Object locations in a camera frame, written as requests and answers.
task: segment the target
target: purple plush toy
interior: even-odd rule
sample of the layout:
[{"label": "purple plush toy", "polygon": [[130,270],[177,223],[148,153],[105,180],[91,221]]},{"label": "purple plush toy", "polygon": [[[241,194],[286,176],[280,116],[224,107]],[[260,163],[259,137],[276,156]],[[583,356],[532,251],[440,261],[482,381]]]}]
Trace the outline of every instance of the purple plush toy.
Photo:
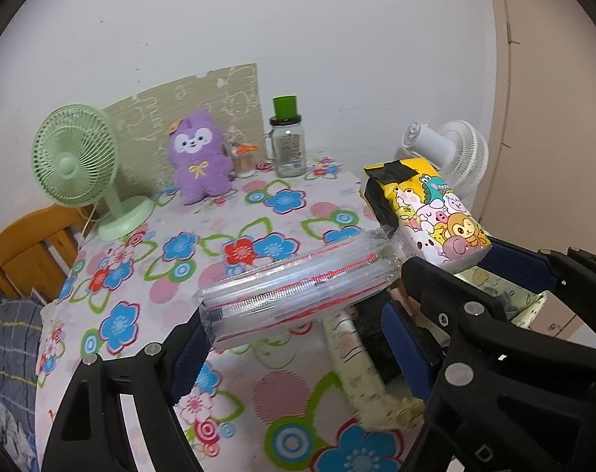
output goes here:
[{"label": "purple plush toy", "polygon": [[195,204],[206,195],[218,197],[230,191],[228,173],[233,161],[222,149],[222,132],[211,114],[197,111],[169,129],[167,157],[176,169],[173,184],[184,204]]}]

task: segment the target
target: green lid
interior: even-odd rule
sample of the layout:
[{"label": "green lid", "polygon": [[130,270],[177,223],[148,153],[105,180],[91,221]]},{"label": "green lid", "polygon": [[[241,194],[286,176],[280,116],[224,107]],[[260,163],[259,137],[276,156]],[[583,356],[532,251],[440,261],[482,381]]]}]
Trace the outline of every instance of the green lid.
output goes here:
[{"label": "green lid", "polygon": [[276,112],[276,118],[279,121],[286,119],[294,119],[298,115],[298,108],[296,103],[296,96],[281,96],[275,97],[274,111]]}]

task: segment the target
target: green desk fan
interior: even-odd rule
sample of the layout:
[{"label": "green desk fan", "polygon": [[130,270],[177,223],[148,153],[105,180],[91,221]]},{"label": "green desk fan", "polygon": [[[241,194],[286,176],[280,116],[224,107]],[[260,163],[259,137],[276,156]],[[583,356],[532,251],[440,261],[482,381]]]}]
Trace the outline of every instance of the green desk fan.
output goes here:
[{"label": "green desk fan", "polygon": [[126,236],[154,210],[147,197],[118,198],[112,186],[117,141],[108,117],[90,106],[64,106],[45,119],[33,140],[31,166],[42,190],[61,206],[81,208],[104,198],[110,214],[99,225],[103,241]]}]

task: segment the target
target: chair backrest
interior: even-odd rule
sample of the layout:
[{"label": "chair backrest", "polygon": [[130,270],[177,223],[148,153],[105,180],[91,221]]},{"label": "chair backrest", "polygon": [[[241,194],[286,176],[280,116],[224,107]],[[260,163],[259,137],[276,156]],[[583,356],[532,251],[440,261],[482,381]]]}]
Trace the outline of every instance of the chair backrest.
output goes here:
[{"label": "chair backrest", "polygon": [[53,205],[9,225],[0,233],[0,294],[18,299],[35,289],[48,301],[57,298],[66,274],[47,244],[70,268],[77,255],[77,241],[69,227],[75,225],[81,231],[85,223],[76,209]]}]

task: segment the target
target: beige door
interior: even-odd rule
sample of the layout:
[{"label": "beige door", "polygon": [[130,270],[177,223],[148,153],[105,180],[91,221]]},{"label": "beige door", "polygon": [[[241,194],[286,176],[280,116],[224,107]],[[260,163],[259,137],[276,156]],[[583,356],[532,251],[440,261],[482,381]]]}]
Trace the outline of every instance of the beige door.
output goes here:
[{"label": "beige door", "polygon": [[528,249],[596,253],[596,27],[576,0],[505,4],[508,111],[481,222]]}]

